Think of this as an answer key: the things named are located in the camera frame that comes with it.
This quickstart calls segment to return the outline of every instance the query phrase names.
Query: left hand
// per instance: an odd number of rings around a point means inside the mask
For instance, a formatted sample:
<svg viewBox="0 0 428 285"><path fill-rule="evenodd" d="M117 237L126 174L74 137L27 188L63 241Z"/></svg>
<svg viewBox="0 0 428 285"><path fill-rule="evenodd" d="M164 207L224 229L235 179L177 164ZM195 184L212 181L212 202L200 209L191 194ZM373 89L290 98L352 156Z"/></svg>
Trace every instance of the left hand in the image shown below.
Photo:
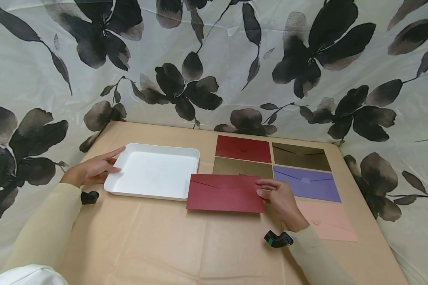
<svg viewBox="0 0 428 285"><path fill-rule="evenodd" d="M110 173L118 173L120 168L114 167L116 159L113 158L124 151L126 147L120 147L106 154L95 156L72 168L62 177L60 183L72 184L76 187L82 185L105 183L106 177Z"/></svg>

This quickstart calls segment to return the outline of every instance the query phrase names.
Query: pink envelope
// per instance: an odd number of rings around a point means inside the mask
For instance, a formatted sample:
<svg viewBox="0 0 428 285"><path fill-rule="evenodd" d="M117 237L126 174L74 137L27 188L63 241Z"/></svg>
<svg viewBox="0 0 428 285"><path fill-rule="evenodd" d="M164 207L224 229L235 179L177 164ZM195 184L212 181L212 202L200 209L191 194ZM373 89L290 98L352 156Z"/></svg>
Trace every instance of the pink envelope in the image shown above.
<svg viewBox="0 0 428 285"><path fill-rule="evenodd" d="M297 200L297 206L320 238L358 242L342 204Z"/></svg>

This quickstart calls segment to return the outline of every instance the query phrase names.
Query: finger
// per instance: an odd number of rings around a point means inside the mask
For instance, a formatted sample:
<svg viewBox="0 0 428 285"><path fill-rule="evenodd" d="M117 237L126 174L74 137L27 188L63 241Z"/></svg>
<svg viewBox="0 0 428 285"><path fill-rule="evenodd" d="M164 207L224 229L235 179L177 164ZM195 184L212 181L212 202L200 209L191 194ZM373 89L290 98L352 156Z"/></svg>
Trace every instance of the finger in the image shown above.
<svg viewBox="0 0 428 285"><path fill-rule="evenodd" d="M120 168L118 168L118 167L114 167L114 166L112 166L112 165L108 164L108 165L106 166L105 171L106 171L106 172L109 172L109 173L118 173L118 172L120 172Z"/></svg>
<svg viewBox="0 0 428 285"><path fill-rule="evenodd" d="M269 200L271 198L271 191L265 189L258 189L257 194L265 200Z"/></svg>
<svg viewBox="0 0 428 285"><path fill-rule="evenodd" d="M274 180L274 179L260 179L255 182L257 185L268 185L273 186L276 188L279 188L282 185L281 181Z"/></svg>
<svg viewBox="0 0 428 285"><path fill-rule="evenodd" d="M110 164L110 165L114 165L117 161L117 158L110 158L110 159L106 159L106 161Z"/></svg>
<svg viewBox="0 0 428 285"><path fill-rule="evenodd" d="M107 160L107 159L110 159L110 158L117 156L119 153L121 153L125 149L126 149L126 147L122 146L122 147L118 148L117 150L113 150L111 152L105 153L104 155L100 155L99 157L103 160Z"/></svg>
<svg viewBox="0 0 428 285"><path fill-rule="evenodd" d="M275 190L277 190L277 188L276 188L276 187L274 187L274 186L269 186L269 185L262 185L262 189L270 190L270 191L275 191Z"/></svg>

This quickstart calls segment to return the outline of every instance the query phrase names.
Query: dark red envelope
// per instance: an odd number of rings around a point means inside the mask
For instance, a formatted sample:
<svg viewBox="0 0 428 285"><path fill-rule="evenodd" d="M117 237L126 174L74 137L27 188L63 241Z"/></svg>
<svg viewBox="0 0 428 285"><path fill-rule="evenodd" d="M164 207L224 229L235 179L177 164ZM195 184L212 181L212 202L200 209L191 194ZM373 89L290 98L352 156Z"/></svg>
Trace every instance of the dark red envelope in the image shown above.
<svg viewBox="0 0 428 285"><path fill-rule="evenodd" d="M263 213L263 201L257 195L260 178L245 175L192 174L187 210Z"/></svg>
<svg viewBox="0 0 428 285"><path fill-rule="evenodd" d="M230 136L217 136L216 156L271 163L270 144Z"/></svg>

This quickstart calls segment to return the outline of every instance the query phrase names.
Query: plastic tray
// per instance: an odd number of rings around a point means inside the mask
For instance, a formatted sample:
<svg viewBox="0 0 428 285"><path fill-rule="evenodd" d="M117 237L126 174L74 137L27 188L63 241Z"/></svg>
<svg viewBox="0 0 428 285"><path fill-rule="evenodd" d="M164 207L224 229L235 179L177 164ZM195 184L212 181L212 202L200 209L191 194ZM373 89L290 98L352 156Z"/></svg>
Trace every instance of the plastic tray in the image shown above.
<svg viewBox="0 0 428 285"><path fill-rule="evenodd" d="M196 149L128 144L108 175L105 190L116 195L187 201L190 175L197 173Z"/></svg>

